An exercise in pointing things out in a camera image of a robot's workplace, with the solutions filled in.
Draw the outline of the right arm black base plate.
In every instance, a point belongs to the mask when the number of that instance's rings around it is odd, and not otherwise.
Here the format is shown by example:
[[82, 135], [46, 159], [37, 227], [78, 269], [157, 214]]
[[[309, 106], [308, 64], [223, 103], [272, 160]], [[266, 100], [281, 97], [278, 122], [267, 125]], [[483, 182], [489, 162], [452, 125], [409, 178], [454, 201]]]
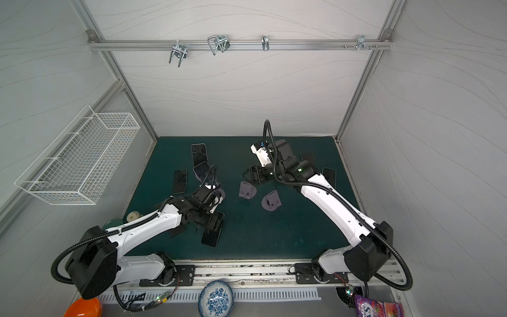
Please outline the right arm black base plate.
[[296, 263], [289, 269], [289, 274], [294, 275], [299, 285], [309, 284], [338, 284], [348, 285], [349, 279], [346, 273], [326, 273], [318, 265], [311, 263]]

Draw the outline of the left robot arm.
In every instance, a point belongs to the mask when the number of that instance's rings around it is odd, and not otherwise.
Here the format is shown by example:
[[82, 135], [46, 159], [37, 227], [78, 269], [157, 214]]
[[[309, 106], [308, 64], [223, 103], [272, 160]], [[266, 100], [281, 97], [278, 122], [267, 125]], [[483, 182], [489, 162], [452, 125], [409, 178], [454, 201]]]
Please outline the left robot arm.
[[139, 219], [105, 230], [99, 226], [88, 229], [78, 243], [57, 256], [51, 276], [60, 283], [75, 285], [85, 300], [130, 281], [172, 283], [177, 269], [165, 252], [147, 256], [129, 256], [129, 252], [164, 232], [171, 237], [179, 235], [188, 223], [203, 227], [202, 244], [215, 247], [224, 221], [224, 214], [217, 211], [224, 193], [216, 172], [212, 166], [192, 195], [171, 196]]

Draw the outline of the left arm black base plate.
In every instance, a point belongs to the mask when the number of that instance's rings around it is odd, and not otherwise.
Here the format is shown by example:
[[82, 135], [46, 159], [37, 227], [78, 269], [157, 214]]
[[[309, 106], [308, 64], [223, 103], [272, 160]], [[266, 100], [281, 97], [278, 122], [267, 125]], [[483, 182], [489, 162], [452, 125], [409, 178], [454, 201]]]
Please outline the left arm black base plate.
[[192, 286], [195, 276], [194, 265], [174, 265], [165, 268], [154, 280], [142, 279], [140, 287]]

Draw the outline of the black stand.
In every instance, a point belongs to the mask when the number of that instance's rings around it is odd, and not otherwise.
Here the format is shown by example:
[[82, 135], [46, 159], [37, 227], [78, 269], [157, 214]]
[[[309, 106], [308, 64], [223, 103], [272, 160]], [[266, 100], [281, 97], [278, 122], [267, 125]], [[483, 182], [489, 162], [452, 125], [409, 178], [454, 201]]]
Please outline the black stand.
[[186, 231], [186, 225], [179, 225], [173, 229], [170, 229], [168, 231], [171, 238], [174, 238], [175, 236], [178, 236]]

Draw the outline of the teal phone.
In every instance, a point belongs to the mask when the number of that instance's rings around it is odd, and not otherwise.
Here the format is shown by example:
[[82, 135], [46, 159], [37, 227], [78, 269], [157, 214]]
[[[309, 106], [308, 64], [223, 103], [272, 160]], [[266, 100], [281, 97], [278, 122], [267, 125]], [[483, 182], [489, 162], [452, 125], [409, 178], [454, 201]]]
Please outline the teal phone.
[[310, 152], [301, 153], [301, 161], [307, 161], [313, 168], [317, 168], [314, 154]]
[[187, 169], [175, 170], [173, 174], [172, 193], [184, 194], [187, 191]]
[[201, 243], [215, 248], [218, 245], [221, 230], [224, 224], [224, 214], [215, 211], [211, 215], [210, 222], [205, 226]]

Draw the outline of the white phone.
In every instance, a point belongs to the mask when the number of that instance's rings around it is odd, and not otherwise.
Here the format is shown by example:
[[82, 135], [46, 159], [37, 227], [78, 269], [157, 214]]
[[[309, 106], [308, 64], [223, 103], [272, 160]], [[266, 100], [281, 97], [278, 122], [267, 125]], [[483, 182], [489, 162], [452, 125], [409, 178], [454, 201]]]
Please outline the white phone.
[[328, 167], [323, 167], [322, 174], [325, 177], [325, 179], [327, 180], [327, 182], [329, 183], [329, 185], [331, 187], [335, 188], [336, 187], [336, 175], [337, 175], [336, 170], [332, 169], [332, 168], [328, 168]]

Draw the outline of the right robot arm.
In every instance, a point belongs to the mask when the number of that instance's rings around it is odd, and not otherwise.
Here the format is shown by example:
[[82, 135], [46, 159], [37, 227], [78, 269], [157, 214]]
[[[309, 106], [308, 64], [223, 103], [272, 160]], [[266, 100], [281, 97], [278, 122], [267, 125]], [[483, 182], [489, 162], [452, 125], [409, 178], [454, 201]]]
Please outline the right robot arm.
[[[413, 275], [393, 245], [393, 228], [359, 211], [311, 162], [297, 159], [286, 140], [275, 140], [269, 120], [264, 121], [262, 138], [250, 149], [259, 161], [247, 171], [252, 184], [274, 180], [294, 188], [317, 206], [347, 239], [348, 246], [324, 250], [312, 259], [312, 277], [317, 283], [329, 283], [336, 273], [352, 273], [364, 283], [376, 278], [399, 291], [412, 289]], [[390, 258], [401, 266], [403, 284], [380, 274], [380, 268]]]

